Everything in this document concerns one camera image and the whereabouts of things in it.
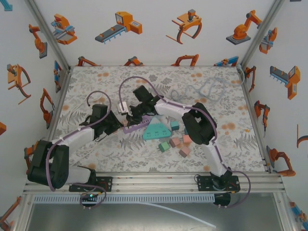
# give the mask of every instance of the pink cube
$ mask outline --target pink cube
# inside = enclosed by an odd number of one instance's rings
[[[191,143],[192,140],[189,135],[183,135],[183,143]]]
[[[183,147],[183,148],[180,150],[179,154],[185,158],[185,157],[187,157],[187,155],[188,155],[190,152],[191,152],[191,150],[190,150],[188,147]]]
[[[169,143],[170,143],[171,147],[175,148],[176,146],[178,146],[181,143],[181,141],[178,137],[175,137],[175,138],[170,139]]]

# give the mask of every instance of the wooden block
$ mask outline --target wooden block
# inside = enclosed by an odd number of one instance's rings
[[[180,150],[179,154],[185,158],[185,157],[187,157],[187,155],[188,155],[190,152],[191,152],[191,150],[190,150],[188,147],[183,147],[183,148]]]
[[[180,125],[177,121],[172,121],[170,123],[170,126],[171,126],[172,131],[179,130],[179,128],[180,128]]]
[[[169,143],[170,143],[171,147],[175,148],[176,146],[178,146],[181,143],[181,141],[178,137],[175,137],[175,138],[170,139]]]
[[[191,143],[192,140],[189,135],[183,135],[183,143]]]
[[[170,148],[170,146],[167,142],[163,142],[160,145],[158,145],[158,148],[163,153],[163,152],[167,151]]]

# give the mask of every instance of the white robotic arm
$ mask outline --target white robotic arm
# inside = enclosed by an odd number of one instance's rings
[[[159,100],[155,105],[155,110],[159,115],[171,116],[177,120],[182,120],[182,117],[185,113],[189,113],[190,109],[187,107],[192,107],[192,105],[185,105],[178,102],[173,102],[167,100],[168,103],[164,102],[163,100]],[[176,103],[181,105],[182,108],[178,106],[173,106],[170,103]],[[217,140],[215,142],[209,142],[208,145],[201,144],[201,149],[204,152],[206,159],[208,160],[208,165],[210,166],[211,172],[220,177],[225,174],[227,171],[224,166],[221,164],[217,151],[215,149],[215,145],[217,145]]]
[[[201,146],[206,155],[215,186],[225,188],[230,173],[224,168],[221,156],[217,152],[217,141],[214,141],[216,137],[213,126],[216,127],[217,125],[204,105],[201,103],[193,106],[184,105],[166,100],[166,98],[162,100],[161,96],[156,95],[153,97],[144,86],[140,86],[133,93],[141,103],[135,107],[130,106],[129,112],[121,110],[121,113],[127,113],[126,117],[128,122],[131,125],[138,124],[142,121],[142,115],[148,113],[171,116],[179,120],[182,119],[188,135],[193,142]],[[64,184],[72,183],[95,184],[95,170],[79,166],[70,167],[69,156],[84,144],[99,137],[103,132],[109,135],[123,126],[113,112],[110,111],[104,120],[93,127],[89,127],[92,123],[100,120],[107,114],[106,108],[107,106],[105,105],[95,104],[92,108],[92,115],[88,116],[90,122],[87,122],[87,118],[81,124],[88,125],[88,127],[86,129],[80,129],[79,132],[70,135],[65,140],[59,138],[51,142],[39,141],[29,169],[28,180],[48,185],[44,161],[47,157],[46,153],[52,144],[57,143],[58,145],[51,152],[51,160],[49,163],[50,179],[53,187],[59,189]]]

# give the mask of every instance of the black mounting plate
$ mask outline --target black mounting plate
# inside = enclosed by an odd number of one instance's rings
[[[203,191],[227,191],[227,192],[238,192],[241,190],[238,176],[231,176],[230,180],[223,190],[218,190],[213,184],[212,176],[197,176],[198,190]]]
[[[111,192],[112,177],[96,177],[96,179],[97,179],[97,184],[96,184],[97,186],[100,186],[100,187],[104,188],[106,190],[106,192]],[[80,192],[80,193],[83,193],[83,192],[88,192],[89,188],[87,188],[87,187],[80,187],[80,186],[77,186],[77,185],[73,184],[73,185],[69,186],[68,191],[69,192]],[[100,191],[101,190],[95,188],[91,192],[100,192]]]

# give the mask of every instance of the floral tablecloth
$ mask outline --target floral tablecloth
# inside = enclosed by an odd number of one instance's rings
[[[96,66],[75,67],[70,79],[69,87],[64,100],[55,138],[64,136],[76,129],[91,114],[91,108],[84,102],[71,115],[68,125],[67,118],[71,110],[80,105],[86,96],[94,90],[106,92],[112,99],[112,111],[119,121],[124,117],[117,112],[116,105],[119,103],[118,88],[120,83],[130,76],[141,76],[150,80],[158,92],[167,98],[171,98],[172,90],[177,90],[183,98],[180,103],[195,104],[201,102],[215,119],[218,127],[218,143],[225,162],[232,169],[243,171],[264,171],[262,159],[254,129],[250,120],[245,98],[240,86],[239,77],[235,67],[127,67],[127,66]],[[225,93],[218,101],[210,101],[192,88],[185,93],[187,85],[200,88],[205,81],[208,84],[201,89],[201,93],[207,94],[213,77],[224,78],[226,82]],[[131,79],[122,88],[122,98],[128,105],[137,105],[139,102],[132,91],[139,85],[154,93],[144,80]],[[224,91],[222,82],[216,82],[211,90],[210,97],[218,99]],[[94,103],[105,103],[106,97],[93,94],[96,98]],[[159,116],[170,129],[170,122],[174,118]],[[184,125],[178,121],[180,129],[172,132],[171,137],[182,139]],[[97,171],[116,172],[199,172],[210,171],[207,159],[202,154],[198,145],[192,143],[186,145],[191,150],[190,154],[183,158],[179,151],[184,146],[180,144],[176,148],[170,148],[162,153],[158,145],[169,138],[145,141],[142,135],[145,128],[130,134],[124,134],[120,129],[116,133],[107,136],[100,142],[90,142],[81,147],[70,156],[70,165],[81,165],[94,168]]]

